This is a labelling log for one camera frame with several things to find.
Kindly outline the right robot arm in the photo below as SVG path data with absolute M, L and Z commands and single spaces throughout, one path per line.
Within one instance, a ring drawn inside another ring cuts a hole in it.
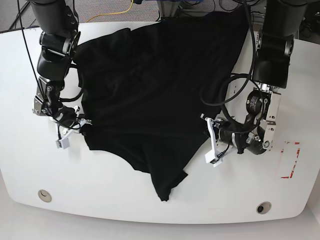
M 31 0 L 29 3 L 42 29 L 41 52 L 33 71 L 39 74 L 33 113 L 50 117 L 58 128 L 80 130 L 86 120 L 79 118 L 78 109 L 67 107 L 65 103 L 78 100 L 82 94 L 73 98 L 60 97 L 65 77 L 71 68 L 77 67 L 72 61 L 81 33 L 75 4 L 64 0 Z

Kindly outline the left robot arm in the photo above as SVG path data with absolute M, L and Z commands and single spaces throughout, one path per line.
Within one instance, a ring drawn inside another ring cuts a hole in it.
M 271 146 L 276 122 L 269 112 L 279 108 L 279 101 L 275 99 L 278 93 L 273 89 L 287 86 L 294 36 L 310 3 L 309 0 L 267 1 L 249 72 L 232 74 L 225 83 L 227 86 L 234 80 L 244 79 L 256 86 L 246 99 L 244 123 L 232 118 L 226 108 L 226 103 L 235 99 L 238 92 L 221 104 L 225 118 L 219 126 L 219 139 L 235 147 L 238 154 L 249 150 L 260 155 Z

